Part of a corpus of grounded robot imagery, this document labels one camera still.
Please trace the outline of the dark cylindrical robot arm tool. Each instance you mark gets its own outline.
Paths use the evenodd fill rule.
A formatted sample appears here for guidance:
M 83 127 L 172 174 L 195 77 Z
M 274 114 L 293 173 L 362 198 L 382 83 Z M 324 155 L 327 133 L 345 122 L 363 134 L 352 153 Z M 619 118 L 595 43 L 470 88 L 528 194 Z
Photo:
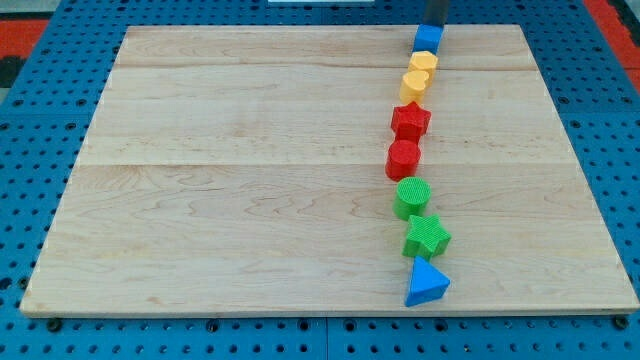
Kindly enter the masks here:
M 446 24 L 450 7 L 450 0 L 425 0 L 424 25 L 443 27 Z

